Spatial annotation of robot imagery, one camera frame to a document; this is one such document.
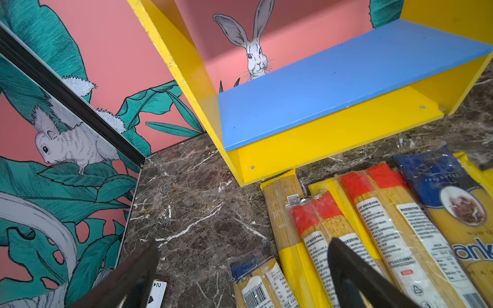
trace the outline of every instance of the recycling symbol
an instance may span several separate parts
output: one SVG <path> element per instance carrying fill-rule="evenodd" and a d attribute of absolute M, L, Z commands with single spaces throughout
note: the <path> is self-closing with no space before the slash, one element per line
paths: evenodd
<path fill-rule="evenodd" d="M 421 307 L 423 308 L 433 308 L 433 306 L 428 302 L 422 302 Z"/>
<path fill-rule="evenodd" d="M 414 294 L 416 294 L 418 296 L 423 296 L 423 294 L 424 294 L 423 288 L 421 288 L 417 284 L 413 284 L 411 286 L 411 290 L 413 291 Z"/>

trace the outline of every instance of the rabbit ear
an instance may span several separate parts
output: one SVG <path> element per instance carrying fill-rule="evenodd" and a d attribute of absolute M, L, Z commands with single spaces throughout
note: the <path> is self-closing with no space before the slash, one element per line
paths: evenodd
<path fill-rule="evenodd" d="M 47 134 L 48 132 L 55 132 L 57 134 L 60 133 L 57 126 L 55 125 L 55 122 L 53 122 L 50 116 L 46 112 L 44 112 L 43 109 L 39 107 L 34 108 L 32 117 L 33 117 L 34 128 L 39 133 L 45 133 L 45 134 Z"/>
<path fill-rule="evenodd" d="M 271 17 L 274 9 L 274 0 L 260 0 L 257 11 L 255 13 L 255 21 L 253 22 L 253 39 L 260 40 L 260 36 Z"/>
<path fill-rule="evenodd" d="M 223 14 L 214 14 L 212 18 L 221 27 L 230 42 L 236 46 L 247 48 L 249 42 L 247 34 L 236 20 Z"/>

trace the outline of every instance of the rabbit illustration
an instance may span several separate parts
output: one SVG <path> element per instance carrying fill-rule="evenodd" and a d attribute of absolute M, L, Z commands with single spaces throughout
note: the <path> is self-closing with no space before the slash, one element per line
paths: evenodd
<path fill-rule="evenodd" d="M 74 76 L 63 77 L 62 80 L 80 96 L 88 95 L 96 87 L 94 83 Z M 50 108 L 53 114 L 69 128 L 61 133 L 53 119 L 43 109 L 34 108 L 33 125 L 38 131 L 35 143 L 47 164 L 74 163 L 78 165 L 78 174 L 82 176 L 84 175 L 84 168 L 89 164 L 120 158 L 114 146 L 66 109 L 59 101 L 51 96 L 46 99 L 51 104 Z M 96 109 L 96 112 L 119 133 L 126 131 L 123 121 L 111 112 L 100 109 Z"/>
<path fill-rule="evenodd" d="M 233 18 L 223 14 L 214 14 L 213 16 L 214 21 L 221 27 L 228 40 L 234 45 L 246 49 L 250 79 L 265 75 L 268 68 L 267 57 L 262 53 L 260 46 L 260 36 L 271 17 L 273 8 L 274 0 L 260 0 L 255 12 L 251 41 L 248 40 L 243 27 Z"/>

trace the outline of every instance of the blue label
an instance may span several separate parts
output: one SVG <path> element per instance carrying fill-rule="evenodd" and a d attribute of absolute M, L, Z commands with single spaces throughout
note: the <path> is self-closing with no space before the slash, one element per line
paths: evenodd
<path fill-rule="evenodd" d="M 265 243 L 257 250 L 239 257 L 231 258 L 229 266 L 231 268 L 233 280 L 240 280 L 272 258 L 273 256 L 270 254 L 267 244 Z"/>
<path fill-rule="evenodd" d="M 474 189 L 483 189 L 464 170 L 460 162 L 445 145 L 436 151 L 429 151 L 418 155 L 394 156 L 404 179 L 413 187 L 414 191 L 426 207 L 448 209 L 454 205 L 459 207 L 460 202 L 477 203 L 468 192 Z M 465 197 L 442 194 L 443 189 L 457 187 L 464 191 Z"/>

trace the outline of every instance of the barcode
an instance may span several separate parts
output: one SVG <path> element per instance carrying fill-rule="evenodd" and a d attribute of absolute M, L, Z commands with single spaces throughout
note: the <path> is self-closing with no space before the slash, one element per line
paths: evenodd
<path fill-rule="evenodd" d="M 300 196 L 298 194 L 287 196 L 287 204 L 293 205 L 300 202 Z"/>
<path fill-rule="evenodd" d="M 255 308 L 266 300 L 264 290 L 262 290 L 262 284 L 254 286 L 250 291 L 243 295 L 245 304 L 248 308 Z"/>
<path fill-rule="evenodd" d="M 471 308 L 486 308 L 478 293 L 464 294 L 464 297 Z"/>

